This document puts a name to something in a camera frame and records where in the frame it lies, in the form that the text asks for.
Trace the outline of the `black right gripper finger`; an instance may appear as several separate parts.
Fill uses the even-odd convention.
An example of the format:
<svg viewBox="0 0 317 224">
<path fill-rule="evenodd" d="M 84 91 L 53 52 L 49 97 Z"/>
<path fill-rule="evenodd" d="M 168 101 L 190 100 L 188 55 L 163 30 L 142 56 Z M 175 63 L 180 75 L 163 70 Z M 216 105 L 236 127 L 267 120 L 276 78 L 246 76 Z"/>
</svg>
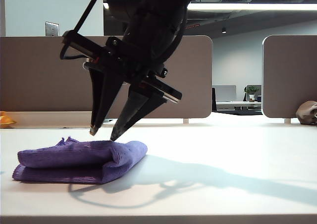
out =
<svg viewBox="0 0 317 224">
<path fill-rule="evenodd" d="M 147 84 L 131 85 L 126 104 L 116 121 L 110 139 L 115 141 L 137 121 L 166 103 L 163 92 Z"/>
<path fill-rule="evenodd" d="M 122 86 L 123 79 L 112 72 L 102 73 L 94 69 L 89 69 L 89 72 L 93 91 L 90 134 L 94 136 L 102 126 Z"/>
</svg>

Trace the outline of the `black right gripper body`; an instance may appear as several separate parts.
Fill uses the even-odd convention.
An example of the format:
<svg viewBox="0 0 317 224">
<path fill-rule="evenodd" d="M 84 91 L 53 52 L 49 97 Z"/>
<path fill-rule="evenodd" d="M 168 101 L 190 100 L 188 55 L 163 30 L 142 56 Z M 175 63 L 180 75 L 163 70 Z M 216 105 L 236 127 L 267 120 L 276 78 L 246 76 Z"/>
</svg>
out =
<svg viewBox="0 0 317 224">
<path fill-rule="evenodd" d="M 182 98 L 181 92 L 161 82 L 167 69 L 164 62 L 178 47 L 181 36 L 176 36 L 165 52 L 156 59 L 146 56 L 143 49 L 117 37 L 109 37 L 105 46 L 100 46 L 86 37 L 82 38 L 82 52 L 89 61 L 84 66 L 102 73 L 112 72 L 121 76 L 123 82 L 141 86 L 147 84 L 163 92 L 163 97 L 173 102 Z"/>
</svg>

